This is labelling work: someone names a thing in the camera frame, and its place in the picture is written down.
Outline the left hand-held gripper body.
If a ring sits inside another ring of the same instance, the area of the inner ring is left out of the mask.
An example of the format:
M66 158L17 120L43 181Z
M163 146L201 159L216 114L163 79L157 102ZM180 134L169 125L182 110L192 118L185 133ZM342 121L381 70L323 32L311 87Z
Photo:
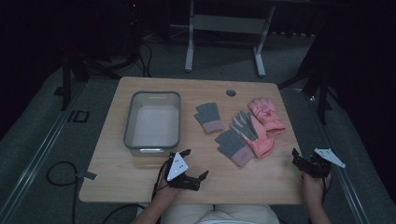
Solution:
M179 153L172 153L170 155L171 165L166 172L166 182L170 187L176 189L198 191L201 181L196 177L186 175L189 165L184 161L185 157L182 158Z

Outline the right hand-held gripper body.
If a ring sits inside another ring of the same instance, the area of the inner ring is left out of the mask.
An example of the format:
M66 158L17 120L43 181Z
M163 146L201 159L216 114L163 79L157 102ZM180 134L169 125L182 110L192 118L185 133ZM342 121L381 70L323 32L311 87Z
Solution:
M315 148L309 160L300 160L300 170L313 178L324 178L330 173L333 164L341 168L346 167L330 148Z

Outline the pink padded glove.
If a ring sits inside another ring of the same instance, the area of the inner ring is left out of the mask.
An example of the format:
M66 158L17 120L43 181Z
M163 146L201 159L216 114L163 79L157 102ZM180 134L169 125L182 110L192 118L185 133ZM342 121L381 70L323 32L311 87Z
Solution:
M267 134L276 135L286 131L286 126L276 113L276 105L270 98L255 98L247 106L255 118L263 125Z
M233 118L232 129L242 137L258 159L267 157L276 147L275 140L267 136L264 126L250 112L240 111Z

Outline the gray knit glove pink cuff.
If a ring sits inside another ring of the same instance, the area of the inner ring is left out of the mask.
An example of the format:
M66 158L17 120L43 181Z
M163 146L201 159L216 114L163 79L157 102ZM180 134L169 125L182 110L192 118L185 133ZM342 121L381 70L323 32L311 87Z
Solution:
M215 141L219 144L218 151L239 167L243 167L254 158L252 151L233 130L221 133Z
M195 107L195 119L200 123L205 133L215 133L224 130L216 103L206 103Z

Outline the translucent plastic bin gray rim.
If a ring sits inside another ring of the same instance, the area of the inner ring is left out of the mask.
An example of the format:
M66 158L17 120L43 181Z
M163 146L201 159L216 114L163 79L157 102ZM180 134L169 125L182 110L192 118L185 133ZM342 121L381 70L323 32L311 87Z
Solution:
M131 100L123 136L136 157L167 156L179 144L181 97L176 91L138 91Z

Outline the person's right hand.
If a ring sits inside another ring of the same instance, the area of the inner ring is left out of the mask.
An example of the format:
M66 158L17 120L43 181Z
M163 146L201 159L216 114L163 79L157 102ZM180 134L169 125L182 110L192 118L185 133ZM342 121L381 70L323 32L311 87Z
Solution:
M323 203L326 193L332 185L332 175L314 178L303 173L303 198L306 204Z

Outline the person's left hand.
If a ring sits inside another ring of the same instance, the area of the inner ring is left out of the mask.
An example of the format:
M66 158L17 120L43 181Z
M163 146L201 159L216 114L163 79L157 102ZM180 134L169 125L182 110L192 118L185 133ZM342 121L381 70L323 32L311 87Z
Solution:
M162 201L165 200L173 201L180 192L181 189L176 189L168 185L168 183L165 180L164 172L161 172L159 183L155 190L155 199L161 199Z

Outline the person's beige pants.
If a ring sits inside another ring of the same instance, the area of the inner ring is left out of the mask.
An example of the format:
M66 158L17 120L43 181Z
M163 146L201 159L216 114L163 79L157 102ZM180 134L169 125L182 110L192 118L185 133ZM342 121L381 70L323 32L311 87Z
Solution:
M266 204L176 204L161 218L161 224L279 224Z

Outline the black tripod stand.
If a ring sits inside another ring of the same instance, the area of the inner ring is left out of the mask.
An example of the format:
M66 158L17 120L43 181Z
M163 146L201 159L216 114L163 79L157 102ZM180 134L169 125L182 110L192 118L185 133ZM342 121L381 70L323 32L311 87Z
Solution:
M65 111L71 103L71 74L75 75L77 81L87 82L90 78L90 74L87 70L87 67L89 66L104 75L105 77L120 79L120 75L117 75L115 71L117 69L121 69L128 65L131 65L137 60L138 55L139 46L134 44L128 54L127 59L124 62L110 66L104 66L92 57L89 57L82 50L77 49L74 45L67 44L63 50L62 60L63 85L61 87L58 87L54 93L55 95L60 95L63 97L63 104L61 110Z
M330 53L324 39L317 36L298 68L296 75L278 84L280 90L307 79L303 87L304 96L314 97L318 92L318 118L323 125L326 124L325 112L327 109L327 92L329 86Z

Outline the gray plug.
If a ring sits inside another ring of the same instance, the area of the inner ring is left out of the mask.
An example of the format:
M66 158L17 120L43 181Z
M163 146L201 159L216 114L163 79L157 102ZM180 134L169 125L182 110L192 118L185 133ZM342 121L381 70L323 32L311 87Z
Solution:
M79 179L88 179L88 180L91 180L91 181L95 181L96 178L97 178L97 175L93 174L91 172L85 171L85 172L78 172L77 173L77 177Z

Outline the white metal stand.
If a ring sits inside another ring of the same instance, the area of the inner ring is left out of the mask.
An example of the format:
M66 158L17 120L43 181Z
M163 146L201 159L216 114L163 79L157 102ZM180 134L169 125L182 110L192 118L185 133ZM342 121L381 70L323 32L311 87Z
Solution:
M262 59L262 49L264 42L269 33L269 28L272 23L276 7L269 7L265 19L253 18L237 18L227 16L216 16L197 14L194 10L195 0L190 0L190 16L189 16L189 40L186 53L186 61L184 70L186 72L192 71L193 56L194 56L194 31L215 31L227 33L240 33L259 35L260 42L253 48L254 60L259 77L266 75L264 62Z

